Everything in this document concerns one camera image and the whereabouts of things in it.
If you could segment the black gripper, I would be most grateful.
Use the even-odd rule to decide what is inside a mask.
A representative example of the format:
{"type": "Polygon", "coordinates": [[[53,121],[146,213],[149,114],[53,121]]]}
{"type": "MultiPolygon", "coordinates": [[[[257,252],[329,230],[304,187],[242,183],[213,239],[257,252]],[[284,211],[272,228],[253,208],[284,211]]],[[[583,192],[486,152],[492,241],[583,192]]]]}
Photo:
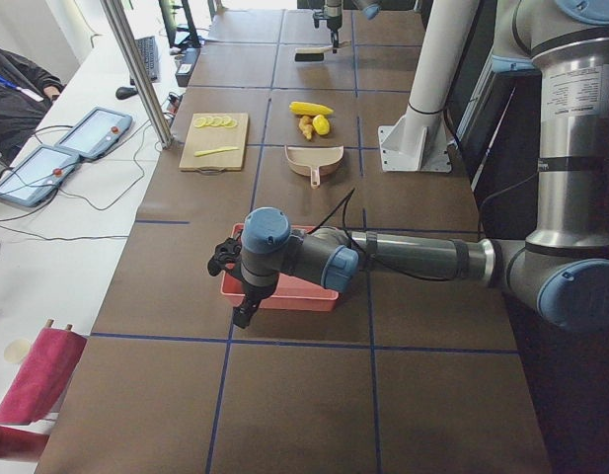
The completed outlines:
{"type": "Polygon", "coordinates": [[[340,46],[339,30],[343,26],[342,9],[325,9],[313,11],[314,28],[319,29],[322,22],[326,23],[331,31],[332,53],[336,53],[340,46]]]}
{"type": "MultiPolygon", "coordinates": [[[[228,237],[224,242],[216,245],[214,253],[207,263],[208,273],[211,276],[218,276],[221,272],[230,276],[240,276],[241,252],[241,241],[228,237]]],[[[257,298],[244,296],[242,302],[233,308],[233,324],[240,329],[248,328],[258,309],[259,300],[257,298]]]]}

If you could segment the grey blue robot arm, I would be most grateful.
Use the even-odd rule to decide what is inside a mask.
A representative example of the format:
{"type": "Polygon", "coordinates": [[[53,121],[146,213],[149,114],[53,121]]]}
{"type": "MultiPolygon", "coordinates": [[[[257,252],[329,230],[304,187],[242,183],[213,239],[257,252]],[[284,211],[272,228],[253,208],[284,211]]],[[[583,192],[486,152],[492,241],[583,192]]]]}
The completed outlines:
{"type": "Polygon", "coordinates": [[[567,331],[609,326],[609,1],[501,1],[492,55],[495,72],[542,76],[535,230],[524,240],[476,243],[325,225],[303,231],[262,207],[207,264],[212,276],[242,285],[235,325],[250,324],[280,276],[344,291],[369,267],[426,281],[478,280],[567,331]]]}
{"type": "MultiPolygon", "coordinates": [[[[367,20],[375,18],[381,10],[378,1],[354,0],[352,5],[359,10],[367,20]]],[[[314,27],[318,28],[325,22],[331,36],[331,52],[336,53],[340,44],[340,30],[343,26],[343,0],[325,0],[320,10],[313,11],[314,27]]]]}

